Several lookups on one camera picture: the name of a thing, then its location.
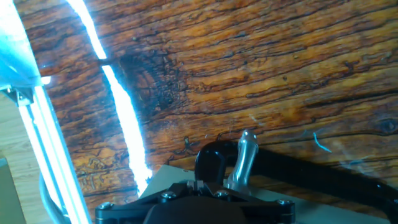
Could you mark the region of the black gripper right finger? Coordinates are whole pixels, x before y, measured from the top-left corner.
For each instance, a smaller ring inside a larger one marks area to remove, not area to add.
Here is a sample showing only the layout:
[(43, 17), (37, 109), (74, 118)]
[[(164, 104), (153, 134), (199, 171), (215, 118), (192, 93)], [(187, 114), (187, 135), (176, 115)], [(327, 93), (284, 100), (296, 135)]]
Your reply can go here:
[(295, 203), (290, 200), (264, 201), (251, 195), (227, 189), (214, 182), (198, 182), (198, 195), (220, 211), (217, 215), (244, 223), (295, 223)]

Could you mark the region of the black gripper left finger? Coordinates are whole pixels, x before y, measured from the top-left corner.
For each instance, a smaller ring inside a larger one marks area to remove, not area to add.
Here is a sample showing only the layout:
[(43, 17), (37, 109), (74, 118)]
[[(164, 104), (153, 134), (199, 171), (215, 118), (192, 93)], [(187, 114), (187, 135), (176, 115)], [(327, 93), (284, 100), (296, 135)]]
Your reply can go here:
[(144, 223), (150, 209), (155, 205), (192, 196), (196, 191), (197, 181), (183, 180), (125, 205), (104, 202), (95, 208), (95, 223)]

